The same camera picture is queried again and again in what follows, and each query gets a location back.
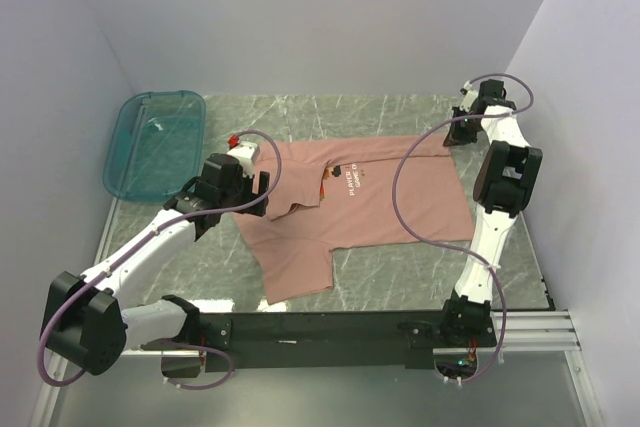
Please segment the pink t shirt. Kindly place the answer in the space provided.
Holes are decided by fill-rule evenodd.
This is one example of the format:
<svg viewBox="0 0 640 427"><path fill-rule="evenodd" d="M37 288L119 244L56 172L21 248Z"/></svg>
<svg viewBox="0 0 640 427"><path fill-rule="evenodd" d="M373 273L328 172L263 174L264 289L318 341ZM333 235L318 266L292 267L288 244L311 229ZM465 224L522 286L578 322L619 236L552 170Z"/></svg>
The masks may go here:
<svg viewBox="0 0 640 427"><path fill-rule="evenodd" d="M469 241L467 197L444 137L262 143L255 167L278 184L266 215L234 220L269 303L333 286L336 249Z"/></svg>

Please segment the teal transparent plastic bin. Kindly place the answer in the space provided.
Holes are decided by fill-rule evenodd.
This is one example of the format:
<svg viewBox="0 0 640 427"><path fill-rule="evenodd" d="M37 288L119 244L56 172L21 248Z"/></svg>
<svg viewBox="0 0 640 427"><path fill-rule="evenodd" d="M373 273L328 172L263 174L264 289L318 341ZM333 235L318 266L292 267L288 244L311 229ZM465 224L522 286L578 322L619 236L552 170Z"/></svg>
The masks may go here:
<svg viewBox="0 0 640 427"><path fill-rule="evenodd" d="M206 103L189 90L138 94L121 107L103 185L130 202L164 202L201 166Z"/></svg>

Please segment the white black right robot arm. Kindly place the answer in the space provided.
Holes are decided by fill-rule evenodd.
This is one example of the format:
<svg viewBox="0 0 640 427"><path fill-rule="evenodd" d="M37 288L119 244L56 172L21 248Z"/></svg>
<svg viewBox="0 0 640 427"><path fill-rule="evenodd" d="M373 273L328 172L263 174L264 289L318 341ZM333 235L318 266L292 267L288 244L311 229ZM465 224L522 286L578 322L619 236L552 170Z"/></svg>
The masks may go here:
<svg viewBox="0 0 640 427"><path fill-rule="evenodd" d="M438 324L440 337L452 346L493 334L493 275L516 218L529 205L543 160L542 150L519 127L521 110L507 98L506 79L520 81L511 74L488 74L466 82L443 142L446 147L472 144L481 132L489 142L473 187L476 223L470 252Z"/></svg>

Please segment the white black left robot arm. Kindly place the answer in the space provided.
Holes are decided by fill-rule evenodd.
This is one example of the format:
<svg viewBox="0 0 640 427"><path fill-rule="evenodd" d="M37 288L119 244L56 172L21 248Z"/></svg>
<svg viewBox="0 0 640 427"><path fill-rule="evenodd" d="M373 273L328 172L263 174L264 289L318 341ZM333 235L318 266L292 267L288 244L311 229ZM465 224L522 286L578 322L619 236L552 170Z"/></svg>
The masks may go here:
<svg viewBox="0 0 640 427"><path fill-rule="evenodd" d="M273 177L255 172L258 155L251 142L210 155L201 173L127 244L79 275L58 275L49 287L38 353L51 351L82 373L100 375L123 351L156 341L179 349L219 346L213 328L185 299L166 295L150 305L124 305L148 277L217 226L224 214L265 214Z"/></svg>

